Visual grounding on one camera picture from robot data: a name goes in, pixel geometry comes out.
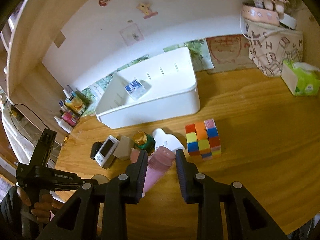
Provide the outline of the person's left hand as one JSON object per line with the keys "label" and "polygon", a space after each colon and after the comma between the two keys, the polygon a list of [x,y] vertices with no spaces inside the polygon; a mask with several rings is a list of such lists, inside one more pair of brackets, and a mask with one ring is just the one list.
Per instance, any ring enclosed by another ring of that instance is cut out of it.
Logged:
{"label": "person's left hand", "polygon": [[26,192],[21,188],[17,188],[17,194],[22,203],[28,207],[33,206],[31,213],[40,223],[48,223],[51,219],[51,211],[53,209],[54,198],[50,193],[43,194],[41,200],[32,204]]}

